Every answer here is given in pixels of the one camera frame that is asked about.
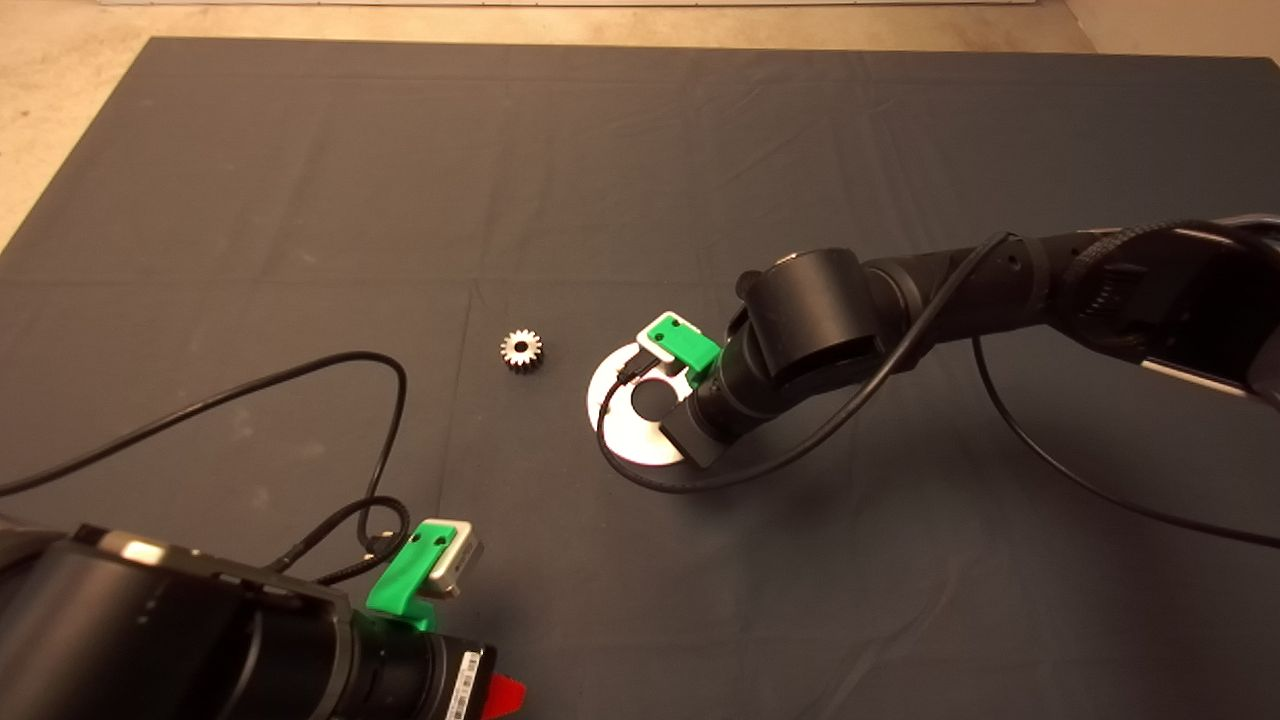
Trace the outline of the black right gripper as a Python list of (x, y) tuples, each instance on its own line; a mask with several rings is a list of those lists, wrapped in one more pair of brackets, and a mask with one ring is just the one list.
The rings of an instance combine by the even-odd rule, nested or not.
[(710, 468), (741, 438), (791, 409), (774, 384), (759, 340), (730, 338), (694, 392), (663, 418), (663, 436), (698, 468)]

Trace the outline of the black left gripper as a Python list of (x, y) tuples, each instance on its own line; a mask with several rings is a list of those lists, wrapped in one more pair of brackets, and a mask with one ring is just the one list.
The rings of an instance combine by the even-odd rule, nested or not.
[(504, 719), (524, 708), (527, 687), (494, 674), (493, 644), (422, 632), (358, 612), (346, 684), (347, 719)]

